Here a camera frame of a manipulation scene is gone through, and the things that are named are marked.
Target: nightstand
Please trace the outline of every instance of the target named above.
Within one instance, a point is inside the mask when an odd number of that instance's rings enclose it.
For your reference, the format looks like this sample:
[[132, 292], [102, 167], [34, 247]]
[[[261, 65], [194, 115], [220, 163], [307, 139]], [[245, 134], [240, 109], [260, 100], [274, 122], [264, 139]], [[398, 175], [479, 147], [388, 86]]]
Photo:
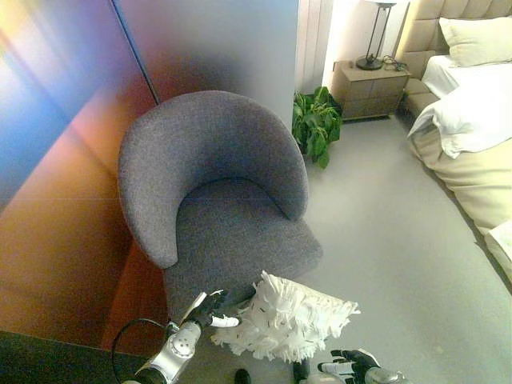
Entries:
[[387, 116], [397, 109], [410, 73], [385, 67], [360, 70], [352, 62], [334, 64], [330, 92], [342, 106], [343, 120]]

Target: nightstand drawer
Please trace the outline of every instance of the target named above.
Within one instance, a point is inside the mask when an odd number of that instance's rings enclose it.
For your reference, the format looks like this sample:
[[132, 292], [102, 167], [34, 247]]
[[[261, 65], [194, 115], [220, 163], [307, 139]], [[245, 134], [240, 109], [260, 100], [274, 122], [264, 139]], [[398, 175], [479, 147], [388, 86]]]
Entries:
[[406, 82], [406, 76], [374, 80], [374, 86], [372, 86], [370, 98], [385, 98], [388, 96], [401, 95], [403, 89], [406, 87]]
[[397, 104], [398, 99], [396, 96], [346, 102], [343, 108], [342, 118], [385, 116], [392, 113], [397, 107]]
[[353, 82], [346, 94], [346, 100], [363, 100], [365, 98], [370, 98], [373, 84], [373, 80]]

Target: beige duvet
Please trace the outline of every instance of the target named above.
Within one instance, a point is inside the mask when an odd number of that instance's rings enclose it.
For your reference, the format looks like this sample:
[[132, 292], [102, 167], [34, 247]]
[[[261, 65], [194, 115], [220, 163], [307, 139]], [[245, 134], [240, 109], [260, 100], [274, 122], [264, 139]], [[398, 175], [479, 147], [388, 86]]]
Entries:
[[[444, 154], [433, 125], [409, 140], [414, 154], [454, 192], [512, 282], [512, 254], [489, 233], [512, 219], [512, 139], [482, 152], [462, 152], [456, 159]], [[512, 238], [508, 230], [506, 236]]]

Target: cord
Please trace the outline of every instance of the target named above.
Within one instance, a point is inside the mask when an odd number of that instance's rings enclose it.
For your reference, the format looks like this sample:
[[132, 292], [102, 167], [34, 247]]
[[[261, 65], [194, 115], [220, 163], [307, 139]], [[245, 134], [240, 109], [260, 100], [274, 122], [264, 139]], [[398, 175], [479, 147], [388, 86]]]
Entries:
[[162, 328], [163, 330], [166, 329], [166, 327], [163, 326], [162, 324], [160, 324], [159, 322], [156, 322], [155, 320], [151, 320], [149, 318], [136, 318], [135, 320], [132, 320], [131, 322], [128, 322], [127, 324], [124, 325], [123, 328], [121, 328], [121, 330], [116, 335], [114, 341], [112, 342], [112, 349], [110, 350], [110, 360], [112, 362], [112, 371], [114, 372], [115, 380], [118, 382], [118, 384], [122, 384], [122, 383], [121, 383], [121, 379], [119, 378], [119, 375], [118, 375], [118, 370], [117, 370], [117, 368], [115, 366], [115, 360], [114, 360], [115, 349], [116, 349], [116, 347], [118, 345], [119, 339], [122, 336], [122, 333], [125, 330], [127, 330], [128, 328], [130, 328], [132, 325], [137, 324], [139, 322], [148, 322], [149, 324], [153, 324], [154, 326], [158, 326], [158, 327]]
[[382, 58], [382, 62], [386, 64], [385, 70], [404, 71], [407, 70], [407, 64], [398, 62], [394, 57], [386, 55]]

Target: bed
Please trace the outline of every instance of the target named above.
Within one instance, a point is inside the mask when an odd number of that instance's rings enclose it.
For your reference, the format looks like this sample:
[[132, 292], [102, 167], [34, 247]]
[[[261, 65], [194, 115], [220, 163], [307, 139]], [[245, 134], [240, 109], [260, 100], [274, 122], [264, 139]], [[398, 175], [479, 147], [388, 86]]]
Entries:
[[413, 153], [453, 191], [512, 282], [512, 0], [416, 0], [398, 60]]

